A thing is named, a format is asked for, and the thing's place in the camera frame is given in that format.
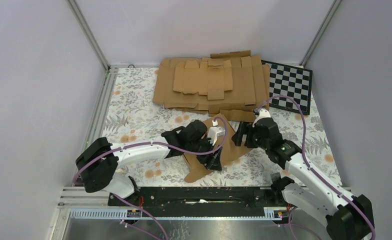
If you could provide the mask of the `brown cardboard box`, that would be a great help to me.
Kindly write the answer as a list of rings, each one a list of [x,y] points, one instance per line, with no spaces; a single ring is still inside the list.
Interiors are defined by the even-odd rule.
[[[232,128],[231,124],[227,121],[227,119],[222,114],[219,113],[219,114],[209,118],[208,120],[205,120],[204,124],[208,128],[212,127],[213,126],[212,121],[216,117],[222,117],[226,122],[226,124],[224,124],[221,120],[218,120],[218,124],[221,127],[225,126],[225,128],[227,130],[227,137],[225,138],[225,143],[222,146],[222,151],[219,155],[220,156],[220,165],[221,165],[222,169],[224,170],[225,166],[227,166],[227,165],[233,163],[234,161],[236,161],[237,159],[243,157],[244,155],[249,153],[251,151],[251,149],[245,147],[243,144],[241,146],[235,146],[234,142],[232,141],[232,136],[235,134],[235,131]],[[221,172],[220,170],[217,171],[217,170],[206,169],[206,167],[199,162],[196,155],[185,153],[184,159],[186,160],[186,162],[189,166],[189,173],[184,178],[184,181],[186,183],[194,183],[194,182],[208,176],[209,174],[212,174],[214,172],[216,172],[216,173]]]

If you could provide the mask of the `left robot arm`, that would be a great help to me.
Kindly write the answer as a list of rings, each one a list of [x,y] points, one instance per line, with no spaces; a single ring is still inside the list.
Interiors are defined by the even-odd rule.
[[[74,182],[87,193],[108,191],[128,206],[136,204],[139,192],[130,176],[119,173],[126,165],[154,159],[168,159],[191,154],[205,167],[220,169],[220,155],[228,130],[219,124],[220,117],[208,127],[200,120],[165,131],[160,136],[131,143],[110,143],[100,137],[76,159]]]

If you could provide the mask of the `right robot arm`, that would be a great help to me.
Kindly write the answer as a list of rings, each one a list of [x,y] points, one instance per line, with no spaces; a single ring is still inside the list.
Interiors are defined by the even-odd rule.
[[[289,177],[276,180],[270,193],[275,205],[298,207],[325,226],[333,240],[376,238],[371,201],[363,194],[354,196],[321,173],[297,144],[283,138],[271,117],[240,122],[231,139],[236,146],[264,150],[273,163],[306,186],[303,189]]]

